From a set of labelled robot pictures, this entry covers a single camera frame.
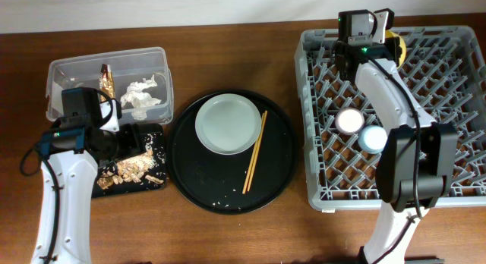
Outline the yellow bowl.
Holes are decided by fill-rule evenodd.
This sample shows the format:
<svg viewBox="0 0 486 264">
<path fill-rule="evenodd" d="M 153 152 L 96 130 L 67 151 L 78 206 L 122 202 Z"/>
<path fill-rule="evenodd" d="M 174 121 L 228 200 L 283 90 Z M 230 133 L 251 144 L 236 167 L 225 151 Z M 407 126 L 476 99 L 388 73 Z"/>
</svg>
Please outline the yellow bowl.
<svg viewBox="0 0 486 264">
<path fill-rule="evenodd" d="M 393 56 L 396 66 L 400 68 L 406 59 L 406 44 L 404 39 L 397 33 L 387 30 L 385 32 L 385 46 Z"/>
</svg>

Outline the blue plastic cup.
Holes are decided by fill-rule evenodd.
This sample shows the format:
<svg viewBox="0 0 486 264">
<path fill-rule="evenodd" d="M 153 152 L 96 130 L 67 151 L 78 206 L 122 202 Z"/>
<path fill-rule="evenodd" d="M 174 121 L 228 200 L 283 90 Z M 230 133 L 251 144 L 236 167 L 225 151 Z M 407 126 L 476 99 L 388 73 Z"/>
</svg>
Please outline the blue plastic cup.
<svg viewBox="0 0 486 264">
<path fill-rule="evenodd" d="M 376 125 L 364 127 L 358 134 L 358 145 L 365 152 L 378 154 L 383 151 L 387 143 L 386 131 Z"/>
</svg>

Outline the pale green plate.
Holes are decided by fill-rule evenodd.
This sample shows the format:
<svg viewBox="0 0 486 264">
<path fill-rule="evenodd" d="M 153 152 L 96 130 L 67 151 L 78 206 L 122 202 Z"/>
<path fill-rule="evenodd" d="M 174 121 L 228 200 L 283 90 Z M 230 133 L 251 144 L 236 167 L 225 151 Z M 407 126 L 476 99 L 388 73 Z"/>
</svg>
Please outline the pale green plate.
<svg viewBox="0 0 486 264">
<path fill-rule="evenodd" d="M 260 135 L 262 116 L 248 98 L 221 93 L 199 108 L 195 131 L 199 141 L 211 152 L 231 156 L 244 152 Z"/>
</svg>

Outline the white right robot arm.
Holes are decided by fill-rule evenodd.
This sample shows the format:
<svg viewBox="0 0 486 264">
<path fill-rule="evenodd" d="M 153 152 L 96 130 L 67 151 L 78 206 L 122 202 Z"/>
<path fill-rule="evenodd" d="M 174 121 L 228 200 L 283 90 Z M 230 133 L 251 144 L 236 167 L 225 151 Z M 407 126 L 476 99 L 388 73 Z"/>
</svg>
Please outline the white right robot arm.
<svg viewBox="0 0 486 264">
<path fill-rule="evenodd" d="M 418 103 L 387 46 L 337 41 L 332 53 L 339 73 L 365 95 L 387 132 L 375 169 L 380 212 L 358 258 L 403 263 L 418 224 L 450 191 L 458 133 Z"/>
</svg>

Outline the wooden chopstick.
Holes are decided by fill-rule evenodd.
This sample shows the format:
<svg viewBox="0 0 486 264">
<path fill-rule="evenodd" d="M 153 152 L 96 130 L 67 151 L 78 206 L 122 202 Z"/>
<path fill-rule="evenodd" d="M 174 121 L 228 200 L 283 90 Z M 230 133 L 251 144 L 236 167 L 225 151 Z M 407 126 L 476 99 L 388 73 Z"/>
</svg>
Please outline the wooden chopstick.
<svg viewBox="0 0 486 264">
<path fill-rule="evenodd" d="M 265 129 L 265 125 L 266 125 L 266 122 L 267 122 L 267 116 L 268 116 L 268 111 L 265 111 L 265 112 L 266 112 L 267 114 L 266 114 L 266 120 L 265 120 L 265 124 L 264 124 L 264 129 Z M 253 178 L 254 178 L 254 173 L 255 173 L 255 170 L 256 170 L 256 164 L 257 164 L 257 160 L 258 160 L 259 152 L 260 152 L 260 146 L 259 146 L 259 150 L 258 150 L 258 152 L 257 152 L 257 158 L 255 159 L 255 163 L 254 163 L 255 168 L 254 168 L 253 174 L 252 174 L 252 176 L 251 176 L 251 182 L 250 182 L 250 185 L 249 185 L 249 187 L 248 187 L 248 188 L 249 188 L 248 192 L 251 190 L 251 185 L 252 185 Z"/>
<path fill-rule="evenodd" d="M 260 133 L 259 133 L 259 136 L 257 138 L 257 141 L 256 143 L 254 144 L 254 148 L 253 148 L 253 152 L 252 152 L 252 155 L 251 155 L 251 160 L 250 160 L 250 165 L 248 167 L 248 171 L 247 171 L 247 175 L 246 175 L 246 178 L 245 178 L 245 184 L 243 186 L 243 191 L 242 193 L 243 194 L 246 194 L 249 190 L 249 185 L 250 185 L 250 182 L 251 182 L 251 176 L 253 174 L 253 171 L 254 171 L 254 168 L 255 168 L 255 159 L 257 158 L 257 152 L 259 150 L 259 146 L 260 146 L 260 142 L 261 142 L 261 137 L 262 137 L 262 134 L 263 134 L 263 131 L 264 131 L 264 124 L 265 124 L 265 120 L 266 120 L 266 112 L 263 113 L 263 116 L 262 116 L 262 122 L 261 122 L 261 128 L 260 128 Z"/>
</svg>

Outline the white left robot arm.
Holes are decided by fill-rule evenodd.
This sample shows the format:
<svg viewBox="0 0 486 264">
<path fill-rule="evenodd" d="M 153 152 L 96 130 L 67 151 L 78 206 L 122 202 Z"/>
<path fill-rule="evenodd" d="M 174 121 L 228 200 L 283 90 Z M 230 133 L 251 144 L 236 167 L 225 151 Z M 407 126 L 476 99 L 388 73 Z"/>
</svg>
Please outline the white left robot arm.
<svg viewBox="0 0 486 264">
<path fill-rule="evenodd" d="M 141 154 L 143 128 L 117 132 L 56 121 L 33 147 L 43 199 L 32 263 L 90 263 L 90 205 L 101 165 Z"/>
</svg>

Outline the pink plastic cup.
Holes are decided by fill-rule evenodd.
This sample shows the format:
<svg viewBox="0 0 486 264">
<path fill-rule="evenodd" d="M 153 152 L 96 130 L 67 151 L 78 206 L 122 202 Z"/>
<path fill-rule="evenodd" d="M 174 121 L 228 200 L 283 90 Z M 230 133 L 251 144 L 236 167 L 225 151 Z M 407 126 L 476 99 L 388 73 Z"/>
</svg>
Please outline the pink plastic cup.
<svg viewBox="0 0 486 264">
<path fill-rule="evenodd" d="M 356 108 L 341 109 L 335 119 L 336 129 L 342 134 L 356 134 L 365 125 L 363 114 Z"/>
</svg>

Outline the food scraps pile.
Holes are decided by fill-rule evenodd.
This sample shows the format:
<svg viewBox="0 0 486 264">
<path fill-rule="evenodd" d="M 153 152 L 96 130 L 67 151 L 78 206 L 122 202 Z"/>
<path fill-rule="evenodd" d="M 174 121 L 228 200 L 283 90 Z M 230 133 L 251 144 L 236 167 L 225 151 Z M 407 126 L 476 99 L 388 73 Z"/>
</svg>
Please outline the food scraps pile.
<svg viewBox="0 0 486 264">
<path fill-rule="evenodd" d="M 163 188 L 168 177 L 163 140 L 162 132 L 146 134 L 146 152 L 101 168 L 95 188 L 103 196 Z"/>
</svg>

